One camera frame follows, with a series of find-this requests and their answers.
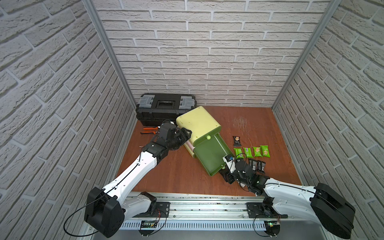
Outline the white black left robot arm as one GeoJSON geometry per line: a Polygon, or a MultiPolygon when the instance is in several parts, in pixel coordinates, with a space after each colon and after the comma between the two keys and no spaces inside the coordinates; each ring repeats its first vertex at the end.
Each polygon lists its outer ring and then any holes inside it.
{"type": "Polygon", "coordinates": [[[140,180],[169,153],[178,150],[192,136],[192,131],[166,121],[146,144],[137,159],[102,189],[93,188],[85,206],[84,220],[106,238],[112,237],[131,217],[152,212],[156,198],[146,192],[139,194],[127,207],[123,204],[140,180]]]}

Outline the yellow-green drawer cabinet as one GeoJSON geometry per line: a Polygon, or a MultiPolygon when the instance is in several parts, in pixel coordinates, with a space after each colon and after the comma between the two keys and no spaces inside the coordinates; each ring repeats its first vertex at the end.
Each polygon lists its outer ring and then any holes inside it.
{"type": "Polygon", "coordinates": [[[177,126],[192,131],[189,144],[184,145],[193,158],[194,148],[207,140],[207,136],[219,134],[222,126],[216,121],[212,115],[202,106],[197,107],[176,118],[177,126]]]}

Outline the green drawer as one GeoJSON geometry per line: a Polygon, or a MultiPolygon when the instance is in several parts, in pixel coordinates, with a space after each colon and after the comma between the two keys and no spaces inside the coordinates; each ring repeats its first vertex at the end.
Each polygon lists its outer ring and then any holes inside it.
{"type": "Polygon", "coordinates": [[[233,155],[220,134],[212,136],[210,140],[205,140],[196,146],[193,152],[210,176],[214,176],[227,165],[224,160],[226,156],[233,155]]]}

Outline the black cookie packet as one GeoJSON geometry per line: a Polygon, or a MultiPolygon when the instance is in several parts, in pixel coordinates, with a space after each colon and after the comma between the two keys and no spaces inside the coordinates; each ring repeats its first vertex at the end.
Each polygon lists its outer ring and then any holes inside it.
{"type": "Polygon", "coordinates": [[[254,159],[249,159],[249,165],[253,169],[253,171],[258,170],[258,161],[254,159]]]}
{"type": "Polygon", "coordinates": [[[233,136],[233,139],[234,139],[234,147],[235,148],[242,146],[239,136],[233,136]]]}
{"type": "Polygon", "coordinates": [[[258,161],[258,165],[257,165],[257,171],[261,174],[265,174],[265,167],[266,167],[266,163],[263,162],[263,161],[258,161]]]}

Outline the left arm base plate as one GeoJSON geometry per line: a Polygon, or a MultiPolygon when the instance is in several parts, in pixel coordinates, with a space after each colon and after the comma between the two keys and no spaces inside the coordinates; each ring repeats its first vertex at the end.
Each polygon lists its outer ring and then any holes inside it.
{"type": "Polygon", "coordinates": [[[145,213],[138,214],[134,218],[158,218],[161,214],[161,218],[169,216],[170,202],[157,202],[156,206],[152,210],[148,210],[145,213]]]}

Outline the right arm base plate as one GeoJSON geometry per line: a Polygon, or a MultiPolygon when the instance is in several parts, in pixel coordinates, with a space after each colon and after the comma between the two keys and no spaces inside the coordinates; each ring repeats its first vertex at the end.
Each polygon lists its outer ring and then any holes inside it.
{"type": "Polygon", "coordinates": [[[246,203],[248,215],[250,219],[267,218],[267,219],[287,219],[288,215],[278,214],[272,206],[263,203],[246,203]]]}

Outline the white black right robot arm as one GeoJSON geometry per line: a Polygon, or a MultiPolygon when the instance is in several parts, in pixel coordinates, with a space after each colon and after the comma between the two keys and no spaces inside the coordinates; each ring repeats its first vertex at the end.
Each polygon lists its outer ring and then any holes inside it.
{"type": "Polygon", "coordinates": [[[261,215],[298,217],[322,225],[331,234],[350,239],[356,209],[326,184],[299,186],[260,175],[242,160],[227,162],[219,173],[232,184],[237,182],[256,196],[263,196],[261,215]]]}

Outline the green cookie packet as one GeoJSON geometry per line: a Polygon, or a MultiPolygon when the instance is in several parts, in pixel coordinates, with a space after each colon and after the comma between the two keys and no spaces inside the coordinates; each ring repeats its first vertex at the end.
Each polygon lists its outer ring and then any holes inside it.
{"type": "Polygon", "coordinates": [[[241,148],[234,148],[234,151],[236,159],[243,159],[245,157],[241,148]]]}
{"type": "Polygon", "coordinates": [[[260,147],[261,147],[261,151],[262,151],[262,156],[270,158],[271,156],[270,156],[269,147],[268,146],[260,146],[260,147]]]}
{"type": "Polygon", "coordinates": [[[253,147],[254,150],[254,157],[262,157],[262,149],[261,147],[253,147]]]}
{"type": "Polygon", "coordinates": [[[253,154],[252,154],[252,148],[246,148],[244,147],[244,153],[246,155],[247,158],[253,158],[253,154]]]}

